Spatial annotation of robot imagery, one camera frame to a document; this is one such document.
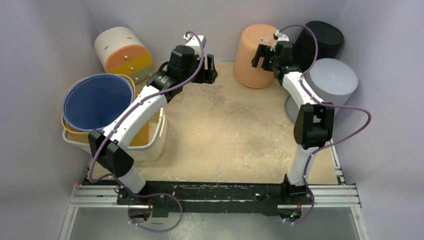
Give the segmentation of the black plastic bin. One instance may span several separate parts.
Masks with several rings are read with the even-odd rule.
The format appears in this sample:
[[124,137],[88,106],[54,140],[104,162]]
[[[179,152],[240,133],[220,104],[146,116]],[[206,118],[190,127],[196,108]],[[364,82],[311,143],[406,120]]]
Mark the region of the black plastic bin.
[[[314,33],[318,43],[317,59],[335,58],[345,42],[343,33],[323,21],[310,21],[306,26]],[[303,29],[293,46],[293,61],[302,71],[307,70],[315,56],[315,43],[309,31]]]

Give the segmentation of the grey plastic bin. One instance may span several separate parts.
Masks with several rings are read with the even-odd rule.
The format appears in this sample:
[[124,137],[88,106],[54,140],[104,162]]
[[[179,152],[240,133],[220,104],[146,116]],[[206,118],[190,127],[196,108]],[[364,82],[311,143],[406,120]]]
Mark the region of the grey plastic bin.
[[344,105],[358,87],[358,76],[346,63],[334,58],[318,59],[305,81],[324,102]]

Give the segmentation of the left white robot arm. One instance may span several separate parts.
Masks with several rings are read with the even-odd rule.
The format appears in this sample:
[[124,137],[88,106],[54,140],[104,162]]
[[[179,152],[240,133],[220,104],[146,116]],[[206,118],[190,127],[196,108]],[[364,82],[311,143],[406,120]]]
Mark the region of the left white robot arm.
[[93,178],[96,162],[109,171],[109,176],[124,186],[129,197],[138,205],[146,203],[149,191],[146,181],[137,173],[134,159],[127,148],[135,134],[148,120],[164,108],[188,83],[213,84],[218,76],[214,56],[205,54],[204,43],[178,45],[169,61],[163,63],[146,82],[145,87],[126,110],[103,130],[92,129],[88,142],[92,154],[88,180]]

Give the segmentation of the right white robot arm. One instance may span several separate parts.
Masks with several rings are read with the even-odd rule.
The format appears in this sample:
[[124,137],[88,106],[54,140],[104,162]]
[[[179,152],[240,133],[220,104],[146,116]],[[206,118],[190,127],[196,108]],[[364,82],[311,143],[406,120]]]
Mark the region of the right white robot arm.
[[297,143],[295,156],[281,184],[280,196],[288,204],[308,195],[308,177],[317,151],[332,138],[335,109],[323,106],[322,99],[313,96],[313,90],[302,79],[302,70],[294,64],[293,44],[278,40],[273,46],[259,44],[252,67],[273,72],[298,107],[293,137]]

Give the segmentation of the orange capybara bin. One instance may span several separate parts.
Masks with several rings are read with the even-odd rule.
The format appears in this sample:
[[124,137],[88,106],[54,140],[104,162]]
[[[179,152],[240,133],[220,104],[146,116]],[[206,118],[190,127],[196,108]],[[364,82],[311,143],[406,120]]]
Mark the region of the orange capybara bin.
[[275,43],[273,34],[277,29],[268,24],[253,24],[241,34],[234,65],[236,80],[251,89],[263,89],[274,82],[272,72],[252,67],[258,45],[272,46]]

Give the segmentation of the blue plastic bucket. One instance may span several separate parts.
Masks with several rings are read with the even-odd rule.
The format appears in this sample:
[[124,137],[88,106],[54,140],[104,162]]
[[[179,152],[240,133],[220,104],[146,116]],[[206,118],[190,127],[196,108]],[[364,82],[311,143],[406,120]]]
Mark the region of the blue plastic bucket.
[[98,131],[111,124],[136,97],[135,84],[122,74],[100,73],[70,87],[62,104],[65,126],[80,132]]

